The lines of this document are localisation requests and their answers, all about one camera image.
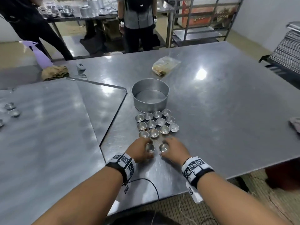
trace black bag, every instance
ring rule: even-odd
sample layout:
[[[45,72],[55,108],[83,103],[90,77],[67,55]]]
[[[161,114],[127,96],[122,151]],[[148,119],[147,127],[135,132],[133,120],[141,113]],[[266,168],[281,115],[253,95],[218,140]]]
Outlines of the black bag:
[[[128,7],[131,11],[135,11],[137,13],[146,12],[149,7],[153,4],[153,0],[127,0]]]

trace gray shirt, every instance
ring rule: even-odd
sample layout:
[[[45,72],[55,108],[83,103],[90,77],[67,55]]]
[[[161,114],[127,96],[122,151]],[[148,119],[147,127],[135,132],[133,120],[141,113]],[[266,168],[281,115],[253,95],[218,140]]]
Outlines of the gray shirt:
[[[128,3],[124,0],[118,0],[124,3],[124,24],[125,27],[130,29],[146,28],[153,24],[152,17],[152,5],[148,11],[138,14],[135,11],[131,11],[128,7]]]

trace black shirt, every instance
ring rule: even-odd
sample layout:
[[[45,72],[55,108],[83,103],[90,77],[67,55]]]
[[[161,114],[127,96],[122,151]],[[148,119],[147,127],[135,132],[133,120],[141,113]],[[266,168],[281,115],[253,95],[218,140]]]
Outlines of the black shirt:
[[[0,0],[0,14],[8,22],[38,23],[43,20],[37,7],[30,0]]]

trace round metal cake pan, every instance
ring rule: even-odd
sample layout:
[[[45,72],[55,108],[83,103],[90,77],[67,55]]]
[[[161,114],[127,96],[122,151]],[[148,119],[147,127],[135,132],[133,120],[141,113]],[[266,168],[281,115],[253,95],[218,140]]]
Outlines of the round metal cake pan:
[[[158,79],[143,79],[136,82],[132,89],[133,104],[143,113],[153,113],[166,108],[169,87]]]

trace clear plastic bag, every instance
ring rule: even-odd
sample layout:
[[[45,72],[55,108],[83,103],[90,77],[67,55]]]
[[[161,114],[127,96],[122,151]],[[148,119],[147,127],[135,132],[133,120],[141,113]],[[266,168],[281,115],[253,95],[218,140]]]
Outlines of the clear plastic bag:
[[[181,61],[165,56],[160,58],[153,64],[152,70],[159,76],[167,75],[172,69],[174,69]]]

